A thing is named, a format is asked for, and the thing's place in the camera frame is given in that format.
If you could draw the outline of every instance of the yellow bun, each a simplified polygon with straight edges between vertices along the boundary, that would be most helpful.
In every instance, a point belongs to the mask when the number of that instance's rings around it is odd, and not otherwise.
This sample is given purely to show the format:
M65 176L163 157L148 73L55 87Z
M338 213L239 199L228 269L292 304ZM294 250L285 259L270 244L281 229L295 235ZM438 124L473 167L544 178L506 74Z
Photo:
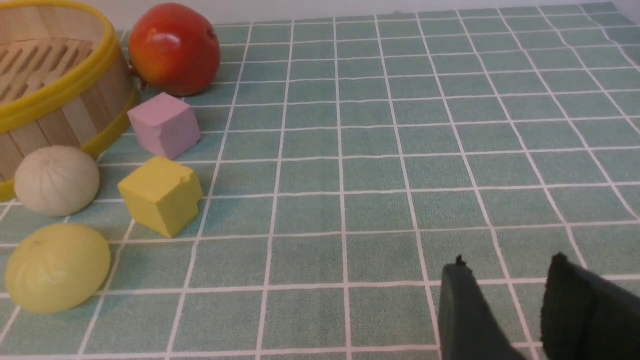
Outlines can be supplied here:
M100 233L83 224L62 223L24 239L9 258L4 280L17 305L53 314L94 295L110 267L111 251Z

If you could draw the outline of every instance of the white wall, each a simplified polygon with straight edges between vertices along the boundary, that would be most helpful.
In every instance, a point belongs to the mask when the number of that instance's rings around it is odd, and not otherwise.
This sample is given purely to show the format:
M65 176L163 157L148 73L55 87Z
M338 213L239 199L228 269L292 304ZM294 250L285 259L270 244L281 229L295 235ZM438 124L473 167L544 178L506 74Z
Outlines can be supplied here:
M130 28L150 7L168 0L82 0L107 15L118 29ZM186 4L214 24L312 19L333 16L373 15L392 12L425 12L536 6L577 3L601 3L609 0L172 0ZM636 8L640 22L640 0L611 0L625 5L628 13Z
M622 13L636 24L640 24L640 0L613 0Z

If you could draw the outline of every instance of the cube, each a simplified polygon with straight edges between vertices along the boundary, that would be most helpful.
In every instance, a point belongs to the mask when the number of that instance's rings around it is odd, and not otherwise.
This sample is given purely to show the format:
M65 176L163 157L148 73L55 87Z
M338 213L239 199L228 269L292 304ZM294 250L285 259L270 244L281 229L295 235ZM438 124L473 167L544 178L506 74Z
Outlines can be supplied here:
M193 108L164 92L128 114L140 147L155 156L174 160L200 141Z
M198 217L203 196L195 171L160 156L132 172L118 189L133 219L167 238Z

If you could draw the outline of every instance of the wooden slat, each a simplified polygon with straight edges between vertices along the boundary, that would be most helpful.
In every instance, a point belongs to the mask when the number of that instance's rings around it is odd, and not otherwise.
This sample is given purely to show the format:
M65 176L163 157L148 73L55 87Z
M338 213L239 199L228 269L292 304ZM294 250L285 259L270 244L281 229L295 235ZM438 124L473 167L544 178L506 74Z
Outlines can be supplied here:
M98 88L111 118L115 119L124 111L131 95L131 90L122 85L122 70L117 63L100 79Z
M0 63L0 79L7 76L12 69L19 67L19 60L24 53L25 45L30 45L31 42L14 42L9 45L7 48L8 52L3 57L2 62Z
M82 99L84 108L89 113L89 118L98 133L105 130L113 121L113 117L109 114L109 108L102 99L100 88L97 85L91 87L80 95L80 99Z
M96 34L91 25L91 21L98 21L93 18L93 15L71 8L56 8L56 13L67 33L67 38L89 42L102 40L102 34Z
M38 6L38 13L40 14L40 18L42 19L42 23L45 28L47 28L47 32L49 33L49 37L51 38L69 38L69 34L67 34L65 28L62 26L62 22L58 17L58 13L56 12L56 8L53 6Z
M31 40L34 38L31 27L22 15L20 8L4 9L0 11L0 22L3 32L6 31L10 42Z
M37 40L36 54L28 63L20 66L18 73L10 80L8 86L2 82L3 79L0 79L0 88L6 86L7 89L0 94L0 104L7 104L20 99L27 92L29 78L42 68L45 60L52 53L51 43L51 39Z
M37 122L11 130L9 135L25 156L43 147L51 146Z
M0 174L5 179L13 179L24 156L8 134L0 134Z
M80 141L62 110L58 109L41 118L38 124L51 145L80 147Z
M32 39L52 38L44 24L37 6L24 6L19 9L22 18L29 24Z
M60 64L65 67L65 71L62 73L64 76L66 73L70 72L76 66L82 64L85 61L89 54L91 53L92 43L88 41L83 41L78 45L78 55L75 58L72 58L68 63Z
M91 115L80 98L64 105L62 112L65 114L67 122L81 145L86 144L98 135L98 131L90 120Z
M0 77L0 102L4 101L6 96L12 90L12 82L18 75L22 74L25 69L33 62L35 62L38 55L38 41L31 40L18 43L22 45L22 51L19 52L19 56L15 62L7 63L7 67L3 69L2 76Z
M67 51L62 56L62 59L57 64L55 69L50 69L49 73L42 80L42 83L47 86L54 83L67 71L66 64L73 63L79 56L80 50L78 49L82 42L77 40L67 40Z
M67 52L67 41L64 39L53 39L51 43L51 52L46 57L42 66L34 71L27 81L27 90L23 96L27 96L44 86L44 79L49 75L49 70L53 65L60 62L64 54Z

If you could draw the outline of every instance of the yellow rim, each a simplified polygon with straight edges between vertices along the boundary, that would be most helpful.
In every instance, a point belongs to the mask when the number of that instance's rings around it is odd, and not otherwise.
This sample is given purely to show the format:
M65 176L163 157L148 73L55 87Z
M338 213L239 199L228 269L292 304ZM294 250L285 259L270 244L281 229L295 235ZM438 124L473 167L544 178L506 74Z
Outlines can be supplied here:
M25 126L58 109L62 104L78 98L102 79L121 51L120 41L109 19L87 4L67 0L19 0L0 3L0 10L26 6L57 6L88 12L100 19L104 25L104 35L98 48L84 62L53 84L0 106L0 134Z
M137 90L133 90L126 109L107 127L103 132L98 134L93 140L82 147L82 150L94 159L100 154L107 151L113 143L115 143L122 134L129 128L129 115L127 111L133 109L140 102L140 95ZM15 199L13 191L13 180L0 183L0 202L7 202Z

